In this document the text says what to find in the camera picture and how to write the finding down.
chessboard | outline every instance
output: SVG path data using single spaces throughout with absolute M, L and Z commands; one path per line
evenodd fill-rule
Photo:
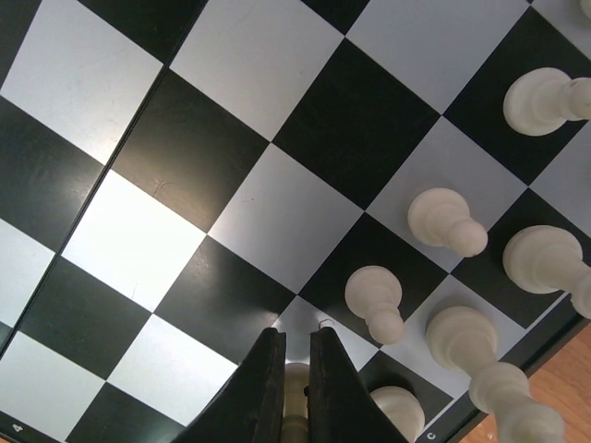
M 337 331 L 369 390 L 411 390 L 420 443 L 478 419 L 425 327 L 485 313 L 531 373 L 585 322 L 526 293 L 502 251 L 535 224 L 591 253 L 591 125 L 512 130 L 539 67 L 591 77 L 577 0 L 18 0 L 0 4 L 0 434 L 167 443 L 260 332 Z M 488 230 L 461 258 L 406 213 L 447 187 Z M 404 337 L 344 302 L 367 265 L 401 282 Z

